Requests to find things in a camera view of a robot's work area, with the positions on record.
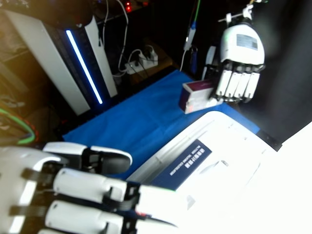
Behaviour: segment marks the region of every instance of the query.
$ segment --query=blue mat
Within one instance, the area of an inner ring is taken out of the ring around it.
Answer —
[[[208,111],[221,111],[253,133],[259,128],[227,104],[185,115],[178,106],[182,83],[191,79],[174,71],[140,93],[64,135],[65,141],[129,152],[133,164],[126,179],[183,129]]]

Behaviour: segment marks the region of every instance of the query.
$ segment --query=glowing light bar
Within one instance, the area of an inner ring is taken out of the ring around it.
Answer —
[[[81,66],[82,66],[82,68],[83,68],[83,70],[84,70],[84,73],[86,74],[86,76],[87,76],[87,78],[88,78],[88,81],[89,81],[89,83],[90,83],[90,85],[91,85],[91,87],[92,87],[92,89],[93,89],[94,94],[95,94],[96,97],[97,97],[97,100],[98,100],[99,104],[102,104],[103,101],[102,101],[102,99],[101,99],[101,97],[100,97],[100,95],[99,95],[99,93],[98,93],[98,90],[97,90],[96,86],[94,85],[94,82],[93,82],[93,80],[92,80],[92,78],[91,78],[91,75],[90,75],[90,73],[89,73],[89,71],[88,71],[88,68],[87,68],[86,64],[84,63],[84,61],[83,61],[83,58],[82,58],[82,56],[81,56],[81,53],[80,53],[80,51],[79,51],[79,49],[78,49],[78,47],[77,47],[77,44],[76,44],[75,40],[74,40],[74,37],[73,37],[73,35],[72,35],[72,32],[71,32],[70,30],[66,30],[66,34],[67,34],[67,36],[68,36],[68,39],[70,40],[70,43],[71,43],[72,46],[73,46],[73,49],[74,49],[74,51],[75,51],[75,53],[76,53],[76,55],[77,55],[77,58],[78,58],[78,60],[79,60],[79,62],[80,62],[80,64],[81,64]]]

